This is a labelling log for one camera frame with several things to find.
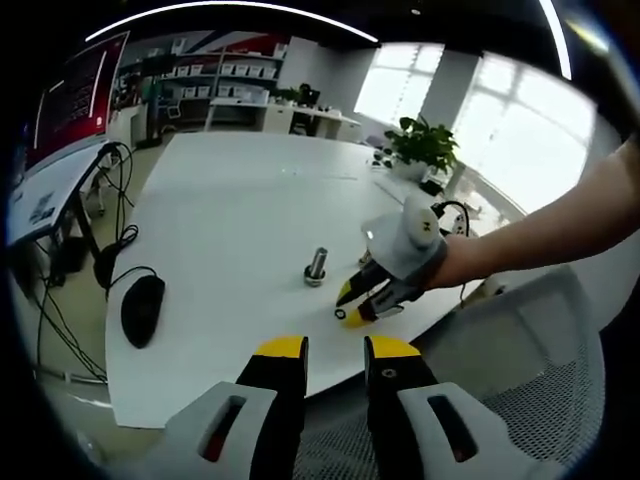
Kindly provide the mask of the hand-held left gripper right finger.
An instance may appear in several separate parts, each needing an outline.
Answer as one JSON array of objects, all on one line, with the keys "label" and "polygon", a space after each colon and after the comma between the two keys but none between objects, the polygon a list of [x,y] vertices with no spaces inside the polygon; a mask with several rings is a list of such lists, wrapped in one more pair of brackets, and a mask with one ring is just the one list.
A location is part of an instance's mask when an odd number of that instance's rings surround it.
[{"label": "hand-held left gripper right finger", "polygon": [[538,479],[543,463],[458,385],[440,383],[418,349],[364,339],[367,425],[384,479]]}]

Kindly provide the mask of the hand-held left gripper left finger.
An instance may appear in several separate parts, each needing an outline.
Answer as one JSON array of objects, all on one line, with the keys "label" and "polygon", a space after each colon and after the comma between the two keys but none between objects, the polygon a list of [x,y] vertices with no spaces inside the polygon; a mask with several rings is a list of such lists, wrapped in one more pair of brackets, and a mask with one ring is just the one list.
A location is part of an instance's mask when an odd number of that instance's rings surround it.
[{"label": "hand-held left gripper left finger", "polygon": [[290,479],[305,418],[309,339],[261,344],[237,380],[220,382],[166,424],[151,479]]}]

